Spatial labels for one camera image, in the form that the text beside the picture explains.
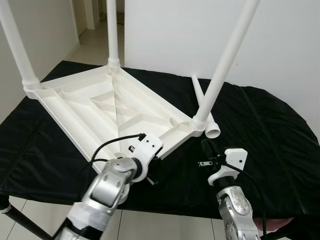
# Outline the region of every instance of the black tablecloth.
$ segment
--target black tablecloth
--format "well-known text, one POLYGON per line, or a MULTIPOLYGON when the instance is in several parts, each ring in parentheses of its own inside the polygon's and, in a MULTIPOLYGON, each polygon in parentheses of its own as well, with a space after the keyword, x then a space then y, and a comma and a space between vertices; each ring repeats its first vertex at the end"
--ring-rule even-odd
MULTIPOLYGON (((61 62, 45 81, 96 68, 61 62)), ((129 74, 192 117, 198 103, 189 77, 124 68, 129 74)), ((209 80, 199 80, 205 91, 209 80)), ((225 83, 212 109, 221 135, 220 147, 248 151, 244 170, 262 187, 268 218, 320 215, 320 147, 305 120, 265 90, 225 83)), ((166 157, 152 177, 131 187, 123 209, 220 218, 216 192, 198 168, 205 160, 201 140, 187 140, 166 157)), ((37 100, 24 98, 0 126, 0 192, 56 204, 79 200, 89 169, 87 161, 37 100)), ((236 179, 252 204, 262 206, 253 184, 236 179)))

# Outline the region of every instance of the black table leg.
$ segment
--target black table leg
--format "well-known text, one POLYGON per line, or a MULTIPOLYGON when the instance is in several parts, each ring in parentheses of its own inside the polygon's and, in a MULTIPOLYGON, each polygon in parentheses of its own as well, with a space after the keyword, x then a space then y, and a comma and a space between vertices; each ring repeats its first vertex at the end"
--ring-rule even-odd
POLYGON ((33 221, 31 221, 10 204, 8 195, 0 195, 0 212, 7 215, 9 218, 14 220, 42 240, 52 240, 52 237, 48 233, 42 230, 38 225, 36 225, 33 221))

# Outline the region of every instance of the tiled floor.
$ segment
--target tiled floor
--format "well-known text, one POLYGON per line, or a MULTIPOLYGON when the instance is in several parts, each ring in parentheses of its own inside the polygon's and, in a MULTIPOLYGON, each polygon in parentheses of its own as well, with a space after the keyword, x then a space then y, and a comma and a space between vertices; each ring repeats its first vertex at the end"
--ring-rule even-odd
MULTIPOLYGON (((96 30, 86 30, 79 38, 81 46, 66 60, 106 65, 108 38, 106 22, 96 30)), ((119 58, 124 64, 124 25, 118 25, 119 58)), ((71 206, 26 201, 11 197, 18 210, 53 235, 71 206)), ((39 238, 0 214, 0 240, 38 240, 39 238)), ((222 220, 117 210, 111 218, 102 240, 224 240, 222 220)))

